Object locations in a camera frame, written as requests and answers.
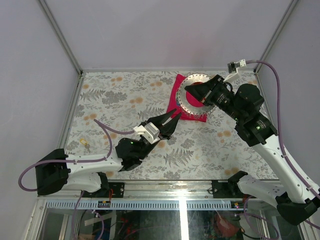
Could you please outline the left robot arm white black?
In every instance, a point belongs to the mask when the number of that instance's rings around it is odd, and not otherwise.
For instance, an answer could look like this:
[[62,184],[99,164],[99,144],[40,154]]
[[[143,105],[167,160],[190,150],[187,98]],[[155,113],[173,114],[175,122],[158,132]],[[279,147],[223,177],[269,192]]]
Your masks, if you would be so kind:
[[110,190],[106,173],[139,167],[160,142],[172,137],[181,117],[174,113],[171,110],[143,121],[132,131],[139,139],[123,137],[106,154],[80,156],[66,154],[63,148],[53,150],[35,167],[37,194],[47,196],[67,190],[105,197]]

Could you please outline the round metal key ring disc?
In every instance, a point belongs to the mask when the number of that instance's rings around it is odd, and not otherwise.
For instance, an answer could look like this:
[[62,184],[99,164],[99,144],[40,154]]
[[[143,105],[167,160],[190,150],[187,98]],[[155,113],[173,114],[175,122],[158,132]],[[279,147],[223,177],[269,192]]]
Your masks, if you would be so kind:
[[195,83],[205,83],[209,81],[211,78],[207,74],[202,74],[202,73],[195,73],[191,74],[188,77],[186,77],[182,83],[180,84],[176,96],[177,100],[179,102],[179,106],[182,108],[182,110],[190,115],[190,116],[195,116],[195,117],[202,117],[204,115],[208,115],[212,113],[216,106],[215,105],[210,105],[210,106],[194,106],[189,101],[187,100],[187,91],[185,90],[185,87],[187,86],[192,86]]

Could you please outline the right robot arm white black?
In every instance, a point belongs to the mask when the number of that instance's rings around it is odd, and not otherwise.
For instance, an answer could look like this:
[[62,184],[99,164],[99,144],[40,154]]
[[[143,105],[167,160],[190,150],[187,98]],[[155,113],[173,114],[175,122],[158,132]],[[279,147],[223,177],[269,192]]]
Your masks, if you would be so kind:
[[264,99],[257,86],[245,83],[233,92],[232,85],[220,75],[193,74],[181,83],[177,94],[180,106],[190,115],[201,116],[217,107],[235,120],[238,136],[266,161],[281,182],[275,186],[240,171],[229,178],[231,196],[256,197],[275,207],[294,226],[319,209],[319,185],[298,166],[280,143],[274,125],[260,112]]

